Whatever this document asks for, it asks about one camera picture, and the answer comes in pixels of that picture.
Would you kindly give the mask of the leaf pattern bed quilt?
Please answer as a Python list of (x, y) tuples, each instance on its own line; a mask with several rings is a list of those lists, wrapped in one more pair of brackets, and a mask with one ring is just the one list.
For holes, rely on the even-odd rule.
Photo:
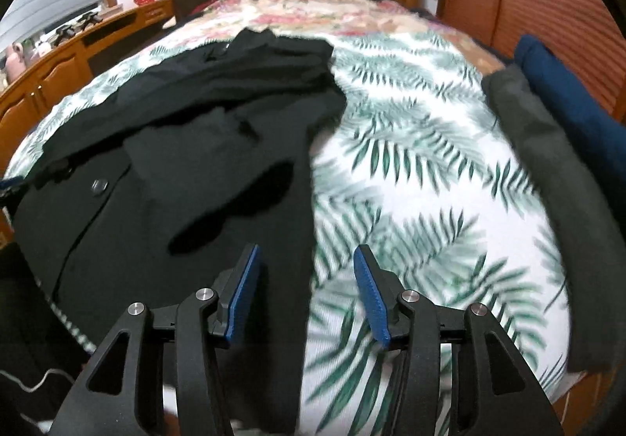
[(313, 154), (316, 246), (301, 435), (377, 435), (392, 359), (374, 341), (351, 255), (368, 244), (403, 284), (489, 307), (547, 397), (565, 388), (569, 302), (544, 207), (443, 35), (328, 34), (347, 98)]

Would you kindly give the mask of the folded navy blue garment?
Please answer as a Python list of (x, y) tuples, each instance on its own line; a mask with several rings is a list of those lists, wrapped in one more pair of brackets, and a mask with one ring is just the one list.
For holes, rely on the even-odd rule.
[(591, 96), (575, 74), (539, 39), (524, 35), (516, 62), (547, 111), (586, 161), (613, 182), (625, 183), (625, 127)]

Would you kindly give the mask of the floral blanket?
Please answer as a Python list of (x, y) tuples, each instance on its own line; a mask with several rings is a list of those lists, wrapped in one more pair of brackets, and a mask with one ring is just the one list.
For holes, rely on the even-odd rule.
[(178, 23), (167, 36), (173, 45), (231, 38), (241, 29), (271, 28), (286, 35), (336, 36), (429, 34), (433, 32), (483, 75), (498, 71), (508, 59), (469, 35), (413, 13), (392, 0), (219, 0), (196, 18)]

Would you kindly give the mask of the black coat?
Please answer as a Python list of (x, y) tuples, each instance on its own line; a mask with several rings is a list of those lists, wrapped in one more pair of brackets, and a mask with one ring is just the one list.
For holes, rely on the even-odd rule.
[(260, 249), (242, 342), (219, 355), (229, 412), (291, 433), (306, 349), (310, 148), (347, 100), (322, 39), (239, 32), (154, 65), (61, 126), (11, 217), (43, 292), (100, 343), (134, 301), (180, 303)]

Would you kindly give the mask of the wooden desk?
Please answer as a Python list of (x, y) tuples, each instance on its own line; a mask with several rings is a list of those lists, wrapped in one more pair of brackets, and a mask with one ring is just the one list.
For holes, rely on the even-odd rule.
[(172, 0), (118, 13), (61, 43), (22, 73), (1, 94), (1, 167), (64, 97), (155, 42), (173, 16)]

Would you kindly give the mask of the folded dark grey garment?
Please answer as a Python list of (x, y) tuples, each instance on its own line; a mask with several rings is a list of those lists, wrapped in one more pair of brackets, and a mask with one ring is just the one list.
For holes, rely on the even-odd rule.
[(547, 212), (565, 267), (571, 371), (601, 371), (625, 358), (625, 241), (590, 170), (562, 127), (509, 64), (482, 81), (489, 108)]

